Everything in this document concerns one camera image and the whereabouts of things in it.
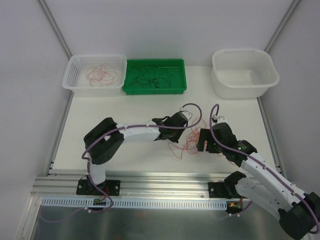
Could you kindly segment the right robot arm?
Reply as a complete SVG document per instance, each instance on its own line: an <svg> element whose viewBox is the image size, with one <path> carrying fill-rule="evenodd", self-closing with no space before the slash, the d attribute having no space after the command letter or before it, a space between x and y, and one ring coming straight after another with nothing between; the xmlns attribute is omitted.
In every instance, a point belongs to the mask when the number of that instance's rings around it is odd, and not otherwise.
<svg viewBox="0 0 320 240"><path fill-rule="evenodd" d="M235 171L222 182L208 183L211 197L250 199L273 215L294 240L320 232L320 197L306 193L270 168L252 144L236 138L226 122L202 128L196 147L200 152L222 154L258 181Z"/></svg>

